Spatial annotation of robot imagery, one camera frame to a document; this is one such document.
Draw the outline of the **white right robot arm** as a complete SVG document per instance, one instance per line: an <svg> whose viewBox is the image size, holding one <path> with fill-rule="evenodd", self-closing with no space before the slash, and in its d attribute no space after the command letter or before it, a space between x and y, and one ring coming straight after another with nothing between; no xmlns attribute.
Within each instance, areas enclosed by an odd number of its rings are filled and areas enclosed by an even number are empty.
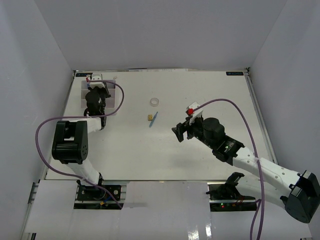
<svg viewBox="0 0 320 240"><path fill-rule="evenodd" d="M188 139L196 138L209 147L221 162L257 176L257 180L250 180L243 173L232 173L225 182L229 198L262 197L283 208L297 221L311 222L320 206L320 184L314 173L308 170L296 172L265 158L257 158L243 143L226 135L224 126L213 117L188 117L171 130L179 142L187 134Z"/></svg>

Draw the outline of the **light blue pen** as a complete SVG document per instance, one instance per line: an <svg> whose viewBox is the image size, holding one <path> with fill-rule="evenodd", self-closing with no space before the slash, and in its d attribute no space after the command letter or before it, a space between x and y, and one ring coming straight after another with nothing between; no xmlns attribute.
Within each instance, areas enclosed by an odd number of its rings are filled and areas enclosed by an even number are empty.
<svg viewBox="0 0 320 240"><path fill-rule="evenodd" d="M151 120L150 120L150 124L149 124L149 127L151 128L152 126L153 126L153 124L154 124L154 122L155 122L155 120L156 120L156 118L157 118L157 115L158 115L158 111L155 113L155 115L153 115L152 117L151 117Z"/></svg>

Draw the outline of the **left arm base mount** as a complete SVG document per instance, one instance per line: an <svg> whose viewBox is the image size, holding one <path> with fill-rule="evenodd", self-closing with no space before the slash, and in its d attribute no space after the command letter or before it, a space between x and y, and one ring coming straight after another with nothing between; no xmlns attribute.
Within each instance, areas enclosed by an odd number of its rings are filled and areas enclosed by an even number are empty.
<svg viewBox="0 0 320 240"><path fill-rule="evenodd" d="M120 210L125 201L125 191L118 184L102 185L110 192L93 187L79 185L77 187L73 208L76 210Z"/></svg>

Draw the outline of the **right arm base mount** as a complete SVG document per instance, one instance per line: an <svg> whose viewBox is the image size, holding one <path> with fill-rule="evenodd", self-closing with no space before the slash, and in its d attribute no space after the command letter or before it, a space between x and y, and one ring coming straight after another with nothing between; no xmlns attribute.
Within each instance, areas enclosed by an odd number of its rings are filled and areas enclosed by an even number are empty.
<svg viewBox="0 0 320 240"><path fill-rule="evenodd" d="M223 183L208 183L209 206L211 212L255 212L257 200L241 195L237 190L243 173L234 172Z"/></svg>

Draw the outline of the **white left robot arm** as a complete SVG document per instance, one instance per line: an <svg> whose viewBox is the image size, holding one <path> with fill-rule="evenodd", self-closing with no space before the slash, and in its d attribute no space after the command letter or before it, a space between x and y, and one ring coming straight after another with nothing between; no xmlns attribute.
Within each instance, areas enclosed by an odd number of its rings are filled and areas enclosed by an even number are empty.
<svg viewBox="0 0 320 240"><path fill-rule="evenodd" d="M100 84L88 87L83 118L58 121L51 148L52 157L68 166L75 175L80 177L83 184L86 184L87 181L92 183L88 188L88 193L96 200L105 196L106 187L99 183L101 175L88 159L88 135L105 128L107 123L106 99L110 97L111 94L106 86Z"/></svg>

